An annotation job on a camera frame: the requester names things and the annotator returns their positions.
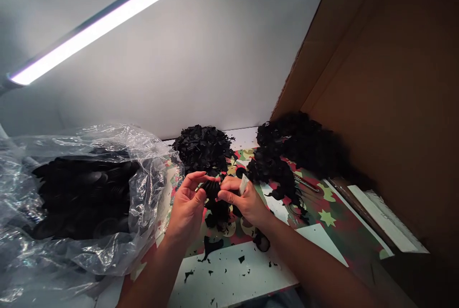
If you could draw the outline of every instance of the hand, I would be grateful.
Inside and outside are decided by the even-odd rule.
[[[199,183],[208,180],[220,181],[220,178],[207,176],[206,172],[190,173],[175,193],[166,237],[179,241],[185,248],[197,237],[206,201],[206,192],[202,188],[195,190]]]
[[[219,199],[236,205],[242,215],[255,227],[260,228],[271,216],[267,207],[263,204],[252,182],[248,182],[242,196],[231,193],[230,190],[238,190],[240,179],[227,176],[220,185]]]

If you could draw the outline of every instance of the star pattern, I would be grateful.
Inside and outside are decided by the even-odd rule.
[[[334,219],[334,218],[331,216],[331,213],[325,212],[325,211],[322,209],[322,212],[319,212],[319,215],[320,215],[320,220],[324,221],[324,222],[327,224],[327,227],[329,227],[330,225],[332,225],[333,227],[336,227],[336,226],[335,226],[335,221],[336,221],[336,219]]]

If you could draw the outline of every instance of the finger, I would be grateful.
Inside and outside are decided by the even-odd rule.
[[[250,194],[250,192],[253,192],[255,190],[255,188],[253,187],[253,184],[251,181],[249,181],[247,183],[247,186],[245,188],[245,191],[242,193],[243,196],[248,196]]]
[[[220,185],[220,189],[230,191],[239,189],[240,179],[232,176],[227,176]]]
[[[200,188],[193,197],[192,202],[194,205],[196,205],[196,207],[204,207],[204,202],[206,201],[206,198],[206,192],[204,191],[204,189]]]
[[[206,172],[193,172],[193,173],[190,173],[190,174],[187,174],[185,176],[185,179],[183,180],[183,183],[182,183],[182,186],[183,187],[188,187],[188,188],[191,188],[191,185],[193,184],[193,182],[203,176],[206,175]]]
[[[242,203],[243,198],[236,196],[234,193],[229,191],[221,190],[219,192],[219,199],[224,200],[227,203],[234,204],[238,207],[239,204]]]

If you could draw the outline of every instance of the clear plastic bag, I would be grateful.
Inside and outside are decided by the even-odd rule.
[[[97,292],[104,275],[130,273],[135,261],[167,226],[164,218],[170,204],[162,199],[170,199],[183,179],[178,152],[153,134],[126,124],[97,125],[65,134],[15,137],[9,143],[0,140],[2,304],[26,303],[51,292],[62,298]],[[29,236],[26,230],[46,216],[31,164],[36,167],[65,155],[107,162],[138,161],[141,168],[129,181],[130,233],[83,241],[34,240]]]

